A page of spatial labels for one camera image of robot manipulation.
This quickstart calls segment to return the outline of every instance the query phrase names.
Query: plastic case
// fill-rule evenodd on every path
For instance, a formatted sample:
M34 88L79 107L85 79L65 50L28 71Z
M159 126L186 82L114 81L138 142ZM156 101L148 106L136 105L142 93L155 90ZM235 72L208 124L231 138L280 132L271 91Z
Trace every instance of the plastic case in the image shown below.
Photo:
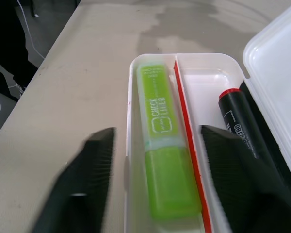
M149 212L136 68L140 63L163 61L169 68L174 93L177 95L178 87L173 70L175 60L178 61L181 88L193 131L211 229L204 226L202 216L188 219L186 224L177 221L156 223ZM226 89L238 88L243 81L291 171L291 7L248 43L243 60L250 79L244 77L233 58L224 54L144 54L132 62L127 118L126 172L129 178L126 185L125 233L230 232L212 184L199 125L207 124L225 129L218 106L219 95Z

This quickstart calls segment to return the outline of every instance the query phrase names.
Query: white table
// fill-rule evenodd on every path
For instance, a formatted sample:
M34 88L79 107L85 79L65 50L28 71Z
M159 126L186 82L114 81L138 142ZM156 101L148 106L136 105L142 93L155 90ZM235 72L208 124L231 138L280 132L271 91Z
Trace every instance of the white table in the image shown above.
M222 52L291 0L83 0L0 131L0 232L30 229L56 175L91 133L117 128L105 227L124 225L129 65L142 53Z

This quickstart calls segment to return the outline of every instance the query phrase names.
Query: white cable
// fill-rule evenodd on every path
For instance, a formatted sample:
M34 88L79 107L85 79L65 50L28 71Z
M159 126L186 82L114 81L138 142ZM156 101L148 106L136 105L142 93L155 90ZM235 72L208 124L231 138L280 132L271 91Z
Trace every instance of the white cable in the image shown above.
M29 34L29 37L30 37L30 40L31 40L32 47L33 47L34 51L36 51L36 52L40 55L40 57L42 57L43 59L45 59L44 56L42 56L42 55L38 52L38 50L35 49L35 46L34 46L34 44L33 44L33 40L32 40L32 37L31 37L30 31L29 31L29 27L28 27L28 23L27 23L27 20L26 20L26 16L25 16L24 9L23 9L23 7L21 6L19 0L16 0L16 1L18 2L19 7L20 7L20 9L21 9L21 11L22 11L22 13L23 13L23 16L24 16L24 19L25 19L25 23L26 23L26 27L27 27L27 30L28 30L28 34Z

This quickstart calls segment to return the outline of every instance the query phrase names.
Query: highlighter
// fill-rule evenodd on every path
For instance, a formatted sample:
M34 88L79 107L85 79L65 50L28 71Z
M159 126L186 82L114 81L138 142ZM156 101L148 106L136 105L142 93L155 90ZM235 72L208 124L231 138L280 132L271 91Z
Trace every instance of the highlighter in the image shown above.
M193 165L164 63L137 68L150 211L155 220L201 213Z

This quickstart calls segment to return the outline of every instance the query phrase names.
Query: highlighter label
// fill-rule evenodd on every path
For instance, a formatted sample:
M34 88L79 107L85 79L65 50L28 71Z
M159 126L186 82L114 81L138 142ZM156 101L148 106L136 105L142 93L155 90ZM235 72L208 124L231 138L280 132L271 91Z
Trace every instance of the highlighter label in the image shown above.
M178 134L177 118L173 109L165 67L163 65L142 67L140 73L150 136L161 137Z

